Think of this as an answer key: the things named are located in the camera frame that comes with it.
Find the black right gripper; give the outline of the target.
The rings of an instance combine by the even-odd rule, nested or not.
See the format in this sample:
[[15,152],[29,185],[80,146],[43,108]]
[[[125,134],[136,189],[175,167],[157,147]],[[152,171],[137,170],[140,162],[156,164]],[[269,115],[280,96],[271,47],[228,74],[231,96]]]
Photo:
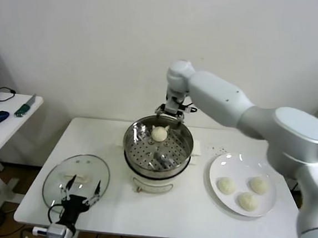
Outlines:
[[167,89],[166,93],[166,102],[165,104],[160,105],[155,110],[155,121],[159,121],[163,113],[167,115],[176,116],[176,129],[180,129],[184,123],[184,109],[185,106],[183,102],[186,98],[186,93],[179,93],[172,90],[171,88]]

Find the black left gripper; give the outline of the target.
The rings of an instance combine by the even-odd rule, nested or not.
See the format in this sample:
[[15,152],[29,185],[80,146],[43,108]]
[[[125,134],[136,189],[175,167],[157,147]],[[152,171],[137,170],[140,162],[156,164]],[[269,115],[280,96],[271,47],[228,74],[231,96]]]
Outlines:
[[77,219],[81,213],[88,211],[88,205],[93,206],[100,199],[101,181],[98,182],[93,195],[89,198],[85,199],[79,195],[70,195],[69,199],[67,199],[68,193],[76,178],[77,176],[73,175],[72,178],[60,189],[62,197],[61,204],[64,210],[57,224],[64,225],[70,230],[76,230],[75,224]]

